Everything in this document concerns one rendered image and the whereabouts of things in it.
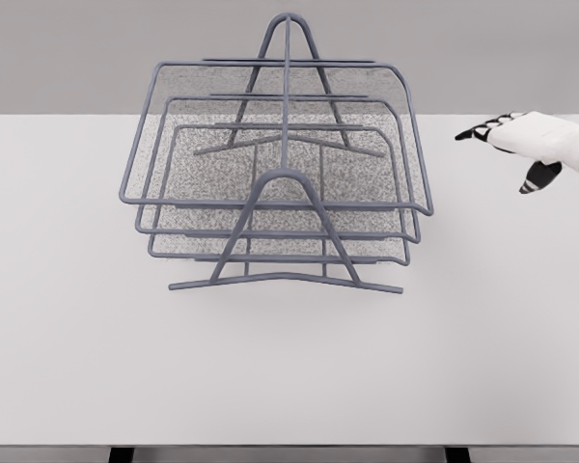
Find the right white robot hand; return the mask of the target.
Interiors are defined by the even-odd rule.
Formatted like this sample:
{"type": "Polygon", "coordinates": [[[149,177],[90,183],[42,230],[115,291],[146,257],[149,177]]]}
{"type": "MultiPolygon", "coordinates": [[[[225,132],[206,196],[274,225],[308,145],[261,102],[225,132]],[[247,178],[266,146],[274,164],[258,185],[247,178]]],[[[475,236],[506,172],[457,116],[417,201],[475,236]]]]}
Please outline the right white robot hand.
{"type": "Polygon", "coordinates": [[[523,195],[546,188],[568,167],[579,173],[579,125],[540,112],[508,113],[455,136],[477,139],[496,150],[533,161],[519,188],[523,195]]]}

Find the medium grey mesh tray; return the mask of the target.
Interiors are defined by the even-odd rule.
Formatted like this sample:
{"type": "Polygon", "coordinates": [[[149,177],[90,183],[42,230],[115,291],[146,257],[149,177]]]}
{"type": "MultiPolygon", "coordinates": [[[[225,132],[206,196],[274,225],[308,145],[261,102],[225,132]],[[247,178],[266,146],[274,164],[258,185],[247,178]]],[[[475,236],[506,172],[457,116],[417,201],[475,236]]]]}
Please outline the medium grey mesh tray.
{"type": "Polygon", "coordinates": [[[151,237],[407,240],[433,211],[406,107],[363,95],[170,95],[143,115],[124,198],[151,237]]]}

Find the large grey mesh tray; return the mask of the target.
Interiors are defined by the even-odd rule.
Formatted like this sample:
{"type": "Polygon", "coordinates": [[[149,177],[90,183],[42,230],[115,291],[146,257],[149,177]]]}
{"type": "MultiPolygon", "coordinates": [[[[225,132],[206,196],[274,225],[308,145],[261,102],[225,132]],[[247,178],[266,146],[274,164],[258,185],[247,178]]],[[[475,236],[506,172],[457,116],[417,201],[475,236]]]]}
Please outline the large grey mesh tray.
{"type": "MultiPolygon", "coordinates": [[[[150,106],[170,95],[266,94],[282,96],[285,59],[204,60],[165,62],[152,75],[133,145],[124,170],[131,166],[134,143],[143,115],[150,106]]],[[[406,107],[415,117],[411,95],[403,76],[390,65],[374,61],[330,61],[290,59],[289,96],[363,95],[406,107]]]]}

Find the small grey mesh tray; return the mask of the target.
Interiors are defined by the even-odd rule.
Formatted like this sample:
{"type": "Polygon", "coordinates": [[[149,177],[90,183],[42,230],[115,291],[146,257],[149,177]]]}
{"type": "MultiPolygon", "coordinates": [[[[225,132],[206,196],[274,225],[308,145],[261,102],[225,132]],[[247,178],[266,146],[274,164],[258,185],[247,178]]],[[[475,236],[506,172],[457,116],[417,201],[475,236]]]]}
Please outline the small grey mesh tray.
{"type": "MultiPolygon", "coordinates": [[[[281,130],[264,125],[180,124],[159,145],[140,228],[161,257],[220,257],[256,179],[281,167],[281,130]]],[[[353,263],[407,263],[419,235],[409,206],[404,150],[377,127],[341,130],[323,124],[289,129],[288,167],[315,187],[353,263]]],[[[338,259],[323,228],[303,204],[300,185],[268,183],[262,205],[238,239],[233,259],[326,265],[338,259]]]]}

